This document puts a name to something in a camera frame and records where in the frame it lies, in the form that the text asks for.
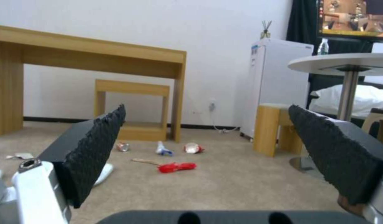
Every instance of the wooden stool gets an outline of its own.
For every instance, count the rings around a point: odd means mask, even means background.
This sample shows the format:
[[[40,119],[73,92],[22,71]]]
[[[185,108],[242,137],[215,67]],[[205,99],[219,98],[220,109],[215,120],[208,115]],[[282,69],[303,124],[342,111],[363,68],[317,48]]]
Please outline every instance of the wooden stool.
[[[169,86],[135,82],[119,82],[96,79],[95,117],[105,113],[106,92],[121,92],[163,97],[161,123],[126,122],[121,127],[117,139],[141,141],[166,141]]]
[[[370,114],[365,119],[363,123],[362,130],[366,133],[369,133],[370,127],[374,122],[380,122],[380,128],[378,130],[377,139],[383,143],[383,110],[373,108],[370,111]]]
[[[253,149],[273,157],[276,149],[277,131],[279,126],[279,148],[290,153],[300,154],[302,141],[295,131],[288,115],[287,105],[261,104],[258,106],[255,119]]]

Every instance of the wooden desk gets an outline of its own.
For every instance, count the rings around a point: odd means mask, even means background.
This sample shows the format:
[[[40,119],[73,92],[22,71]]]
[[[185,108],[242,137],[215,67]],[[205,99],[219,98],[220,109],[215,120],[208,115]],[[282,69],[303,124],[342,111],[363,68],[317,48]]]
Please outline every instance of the wooden desk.
[[[180,140],[185,51],[0,26],[0,135],[22,129],[23,64],[172,78],[171,135]]]

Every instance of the wall outlet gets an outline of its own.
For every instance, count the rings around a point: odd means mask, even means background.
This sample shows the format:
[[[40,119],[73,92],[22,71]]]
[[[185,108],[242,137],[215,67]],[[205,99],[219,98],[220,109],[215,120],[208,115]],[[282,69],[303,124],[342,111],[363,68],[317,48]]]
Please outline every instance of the wall outlet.
[[[208,109],[210,112],[213,112],[216,109],[216,99],[214,98],[210,99],[210,104],[208,106]]]

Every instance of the power cord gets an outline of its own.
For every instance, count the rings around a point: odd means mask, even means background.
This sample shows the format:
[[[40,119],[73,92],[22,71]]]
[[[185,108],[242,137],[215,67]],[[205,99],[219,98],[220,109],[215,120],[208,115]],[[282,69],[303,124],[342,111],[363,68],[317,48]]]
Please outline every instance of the power cord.
[[[210,117],[211,117],[211,120],[212,120],[212,126],[214,126],[214,129],[217,130],[217,132],[219,134],[227,134],[227,133],[230,133],[230,132],[233,132],[237,129],[239,129],[240,127],[235,127],[234,129],[218,129],[216,126],[215,126],[215,121],[214,121],[214,118],[212,117],[212,114],[213,114],[213,111],[215,110],[216,106],[215,104],[211,103],[210,106],[209,106],[209,110],[210,110]]]

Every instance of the white round table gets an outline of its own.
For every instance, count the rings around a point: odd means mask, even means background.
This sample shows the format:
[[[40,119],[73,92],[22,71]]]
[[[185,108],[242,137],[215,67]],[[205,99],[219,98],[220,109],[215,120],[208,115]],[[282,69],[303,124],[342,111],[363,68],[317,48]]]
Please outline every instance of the white round table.
[[[344,76],[337,119],[350,121],[359,76],[383,75],[383,54],[317,55],[292,60],[288,68],[320,75]]]

